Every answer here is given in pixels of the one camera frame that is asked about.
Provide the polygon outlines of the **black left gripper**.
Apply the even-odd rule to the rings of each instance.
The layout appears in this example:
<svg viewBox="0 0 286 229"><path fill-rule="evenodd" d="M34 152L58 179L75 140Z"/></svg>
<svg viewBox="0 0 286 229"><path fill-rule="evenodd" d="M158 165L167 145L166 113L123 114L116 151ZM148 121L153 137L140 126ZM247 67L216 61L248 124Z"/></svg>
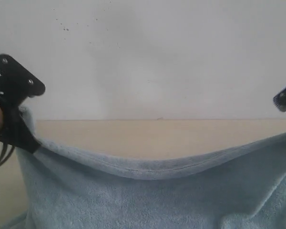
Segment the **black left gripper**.
<svg viewBox="0 0 286 229"><path fill-rule="evenodd" d="M26 93L14 81L0 79L0 142L13 143L16 147L33 154L41 146L23 119L19 106Z"/></svg>

